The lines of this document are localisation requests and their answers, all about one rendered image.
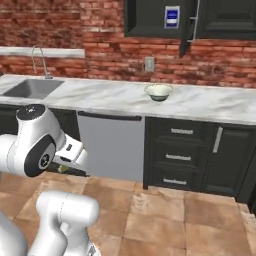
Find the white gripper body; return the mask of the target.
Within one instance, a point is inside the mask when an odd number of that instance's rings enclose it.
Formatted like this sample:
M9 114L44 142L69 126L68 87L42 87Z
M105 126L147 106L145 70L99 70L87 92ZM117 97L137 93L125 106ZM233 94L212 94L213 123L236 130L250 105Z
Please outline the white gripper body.
M87 157L88 153L84 149L80 151L61 150L56 152L54 162L70 168L85 171L87 168Z

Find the cream bowl with dark band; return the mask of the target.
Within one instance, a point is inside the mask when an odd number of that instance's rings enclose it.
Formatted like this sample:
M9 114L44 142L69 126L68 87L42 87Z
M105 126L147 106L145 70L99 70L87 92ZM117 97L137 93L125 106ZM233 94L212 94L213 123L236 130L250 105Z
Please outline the cream bowl with dark band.
M153 101L165 101L172 90L171 86L164 84L150 84L145 88L145 92Z

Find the grey dishwasher door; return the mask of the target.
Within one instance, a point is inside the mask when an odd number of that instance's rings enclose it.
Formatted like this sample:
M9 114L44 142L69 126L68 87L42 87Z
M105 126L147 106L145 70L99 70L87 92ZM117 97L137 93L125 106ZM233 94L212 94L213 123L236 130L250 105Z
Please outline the grey dishwasher door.
M145 119L108 120L79 116L80 138L88 152L87 173L121 180L143 180Z

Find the black sink cupboard door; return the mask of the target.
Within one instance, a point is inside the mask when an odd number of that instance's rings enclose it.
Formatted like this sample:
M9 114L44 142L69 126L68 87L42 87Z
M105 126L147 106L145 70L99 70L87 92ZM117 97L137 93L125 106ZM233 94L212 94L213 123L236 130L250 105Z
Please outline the black sink cupboard door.
M54 108L51 108L51 111L57 118L61 129L72 138L79 140L80 134L78 129L76 112L74 110L64 110L64 109L54 109Z

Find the grey steel sink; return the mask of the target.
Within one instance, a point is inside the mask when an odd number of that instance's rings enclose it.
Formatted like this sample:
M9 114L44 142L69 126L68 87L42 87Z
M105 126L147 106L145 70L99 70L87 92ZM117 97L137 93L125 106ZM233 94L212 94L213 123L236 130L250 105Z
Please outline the grey steel sink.
M3 93L5 97L44 99L63 81L48 79L25 79Z

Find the black drawer front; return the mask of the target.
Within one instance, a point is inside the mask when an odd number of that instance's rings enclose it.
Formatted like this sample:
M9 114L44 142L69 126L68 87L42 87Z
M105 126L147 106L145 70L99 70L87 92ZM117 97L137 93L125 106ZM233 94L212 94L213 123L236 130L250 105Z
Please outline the black drawer front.
M156 161L199 168L207 159L208 148L201 145L157 143L155 153Z
M178 119L156 119L154 121L157 138L184 139L187 141L205 141L212 133L213 125Z
M203 172L155 167L152 184L172 189L199 191L203 176Z

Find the silver curved tap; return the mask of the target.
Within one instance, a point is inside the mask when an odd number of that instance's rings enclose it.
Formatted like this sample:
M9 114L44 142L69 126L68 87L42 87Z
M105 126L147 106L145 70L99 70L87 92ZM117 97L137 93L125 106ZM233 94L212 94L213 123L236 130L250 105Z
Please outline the silver curved tap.
M43 65L43 70L44 70L44 78L45 79L53 79L53 76L51 75L51 73L47 69L47 65L46 65L46 61L45 61L45 56L44 56L44 52L42 50L42 47L39 46L39 45L34 45L32 47L32 51L31 51L31 58L32 58L33 69L34 69L35 74L37 74L37 64L36 64L36 61L35 61L35 54L34 54L34 52L35 52L35 50L37 48L41 52L42 65Z

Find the black base cupboard door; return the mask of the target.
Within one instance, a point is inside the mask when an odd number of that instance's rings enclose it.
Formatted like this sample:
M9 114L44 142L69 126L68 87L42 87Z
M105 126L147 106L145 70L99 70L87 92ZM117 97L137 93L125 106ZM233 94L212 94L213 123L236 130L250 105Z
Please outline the black base cupboard door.
M220 126L223 132L218 152L209 156L202 190L237 197L256 147L256 126Z

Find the open black cupboard door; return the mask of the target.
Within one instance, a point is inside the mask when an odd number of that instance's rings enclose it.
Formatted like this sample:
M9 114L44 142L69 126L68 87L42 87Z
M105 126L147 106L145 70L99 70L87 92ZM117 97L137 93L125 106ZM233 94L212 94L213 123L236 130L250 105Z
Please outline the open black cupboard door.
M180 47L179 47L179 57L182 58L192 43L188 43L188 0L182 0L181 9L181 33L180 33Z

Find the blue and white box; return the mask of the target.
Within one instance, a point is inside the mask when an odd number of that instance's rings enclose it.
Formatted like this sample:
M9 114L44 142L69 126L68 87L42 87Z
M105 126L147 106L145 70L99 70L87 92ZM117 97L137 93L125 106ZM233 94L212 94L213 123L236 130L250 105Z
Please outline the blue and white box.
M178 28L180 20L179 6L166 6L164 15L164 26L166 28Z

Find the grey stone wall ledge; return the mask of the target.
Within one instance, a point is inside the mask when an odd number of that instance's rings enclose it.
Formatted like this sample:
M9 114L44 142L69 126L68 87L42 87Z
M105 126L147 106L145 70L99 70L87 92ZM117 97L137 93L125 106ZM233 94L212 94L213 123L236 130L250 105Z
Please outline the grey stone wall ledge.
M44 54L49 58L84 58L85 51L83 49L68 48L42 48L32 50L31 47L9 47L0 46L0 56L30 56L34 53L36 56Z

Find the grey wall outlet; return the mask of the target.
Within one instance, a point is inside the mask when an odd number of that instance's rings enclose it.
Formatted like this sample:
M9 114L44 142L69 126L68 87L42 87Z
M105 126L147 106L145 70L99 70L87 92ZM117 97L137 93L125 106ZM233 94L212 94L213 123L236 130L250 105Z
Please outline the grey wall outlet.
M144 70L146 72L153 72L155 66L155 59L153 57L146 57L144 59Z

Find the open black wall cupboard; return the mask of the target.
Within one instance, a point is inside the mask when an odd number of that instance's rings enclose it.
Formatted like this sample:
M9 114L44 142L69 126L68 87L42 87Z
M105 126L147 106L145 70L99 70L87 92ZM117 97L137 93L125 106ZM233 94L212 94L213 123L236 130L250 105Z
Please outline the open black wall cupboard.
M182 0L124 0L124 34L126 37L180 39ZM166 6L180 7L178 28L166 28Z

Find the closed black wall cupboard door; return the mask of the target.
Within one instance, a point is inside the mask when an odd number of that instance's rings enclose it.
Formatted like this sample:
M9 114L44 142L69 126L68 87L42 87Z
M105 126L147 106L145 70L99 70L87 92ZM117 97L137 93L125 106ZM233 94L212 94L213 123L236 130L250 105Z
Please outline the closed black wall cupboard door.
M256 40L256 0L200 0L196 37Z

